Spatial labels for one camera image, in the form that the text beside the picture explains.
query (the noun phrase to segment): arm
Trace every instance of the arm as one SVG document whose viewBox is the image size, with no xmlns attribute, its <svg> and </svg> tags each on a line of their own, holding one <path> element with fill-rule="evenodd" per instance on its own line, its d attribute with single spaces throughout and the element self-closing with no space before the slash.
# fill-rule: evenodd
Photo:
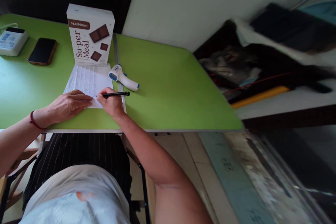
<svg viewBox="0 0 336 224">
<path fill-rule="evenodd" d="M 125 133 L 143 168 L 155 183 L 156 222 L 212 223 L 197 190 L 182 168 L 124 113 L 120 97 L 105 99 L 102 96 L 113 92 L 111 88 L 105 88 L 97 100 Z"/>
<path fill-rule="evenodd" d="M 35 110 L 33 118 L 40 128 L 47 128 L 51 124 L 69 120 L 91 105 L 92 97 L 79 90 L 76 94 L 62 94 L 49 106 Z M 30 124 L 30 115 L 0 132 L 0 177 L 13 165 L 15 160 L 37 138 L 43 130 Z"/>
</svg>

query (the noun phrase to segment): hand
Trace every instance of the hand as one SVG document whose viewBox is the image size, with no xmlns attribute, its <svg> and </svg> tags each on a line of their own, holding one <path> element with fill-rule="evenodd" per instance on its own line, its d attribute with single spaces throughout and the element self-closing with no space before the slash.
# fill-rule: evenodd
<svg viewBox="0 0 336 224">
<path fill-rule="evenodd" d="M 91 106 L 93 98 L 79 90 L 60 95 L 49 106 L 35 110 L 33 118 L 41 128 L 47 128 L 51 124 L 69 120 L 81 111 Z"/>
<path fill-rule="evenodd" d="M 126 115 L 123 108 L 123 102 L 120 96 L 110 96 L 107 99 L 104 98 L 103 94 L 106 93 L 116 93 L 116 91 L 110 87 L 106 87 L 99 92 L 97 100 L 103 106 L 105 112 L 116 121 L 118 118 Z"/>
</svg>

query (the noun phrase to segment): infrared thermometer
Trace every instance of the infrared thermometer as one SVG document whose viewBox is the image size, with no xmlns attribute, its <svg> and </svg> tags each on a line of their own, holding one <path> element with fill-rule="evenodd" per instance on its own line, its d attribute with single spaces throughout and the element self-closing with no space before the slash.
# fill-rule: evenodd
<svg viewBox="0 0 336 224">
<path fill-rule="evenodd" d="M 125 87 L 132 91 L 137 91 L 140 86 L 140 84 L 126 77 L 127 75 L 123 73 L 123 69 L 120 64 L 116 64 L 114 67 L 112 67 L 108 75 L 113 81 L 120 81 Z"/>
</svg>

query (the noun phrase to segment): paper sheet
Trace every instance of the paper sheet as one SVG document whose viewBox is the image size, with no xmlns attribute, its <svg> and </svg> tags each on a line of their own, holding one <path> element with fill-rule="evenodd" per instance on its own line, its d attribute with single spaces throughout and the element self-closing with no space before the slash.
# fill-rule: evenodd
<svg viewBox="0 0 336 224">
<path fill-rule="evenodd" d="M 84 94 L 92 96 L 91 108 L 103 108 L 97 101 L 97 94 L 100 90 L 110 87 L 113 88 L 112 80 L 109 77 L 111 66 L 79 66 L 73 67 L 72 73 L 65 87 L 64 93 L 78 89 Z"/>
</svg>

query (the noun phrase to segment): yellow handle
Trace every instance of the yellow handle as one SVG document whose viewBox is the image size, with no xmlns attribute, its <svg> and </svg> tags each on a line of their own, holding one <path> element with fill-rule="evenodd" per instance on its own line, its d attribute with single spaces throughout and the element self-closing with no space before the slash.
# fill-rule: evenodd
<svg viewBox="0 0 336 224">
<path fill-rule="evenodd" d="M 285 92 L 288 92 L 288 91 L 290 91 L 290 89 L 288 87 L 285 87 L 285 86 L 274 87 L 274 88 L 272 88 L 270 90 L 267 90 L 265 92 L 253 95 L 249 98 L 246 98 L 244 100 L 233 103 L 233 104 L 231 104 L 231 106 L 232 106 L 232 108 L 237 109 L 237 108 L 249 105 L 251 103 L 258 102 L 260 100 L 270 98 L 272 96 L 276 96 L 278 94 L 285 93 Z"/>
</svg>

